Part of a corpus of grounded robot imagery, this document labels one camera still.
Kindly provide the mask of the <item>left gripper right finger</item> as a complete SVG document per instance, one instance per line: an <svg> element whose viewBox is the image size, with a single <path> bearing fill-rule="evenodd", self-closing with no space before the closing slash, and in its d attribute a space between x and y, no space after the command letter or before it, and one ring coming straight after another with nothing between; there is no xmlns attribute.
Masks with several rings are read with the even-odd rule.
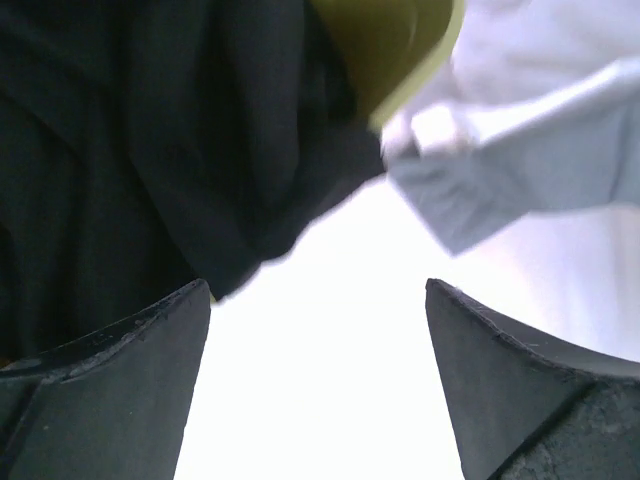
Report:
<svg viewBox="0 0 640 480"><path fill-rule="evenodd" d="M426 316L467 479L636 479L639 365L496 312L442 280Z"/></svg>

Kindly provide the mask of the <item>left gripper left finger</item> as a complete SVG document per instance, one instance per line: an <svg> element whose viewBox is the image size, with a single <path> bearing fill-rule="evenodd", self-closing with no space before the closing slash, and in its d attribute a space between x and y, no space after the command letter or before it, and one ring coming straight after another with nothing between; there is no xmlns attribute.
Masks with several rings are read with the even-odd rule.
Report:
<svg viewBox="0 0 640 480"><path fill-rule="evenodd" d="M173 478L209 322L209 288L196 280L3 368L2 479Z"/></svg>

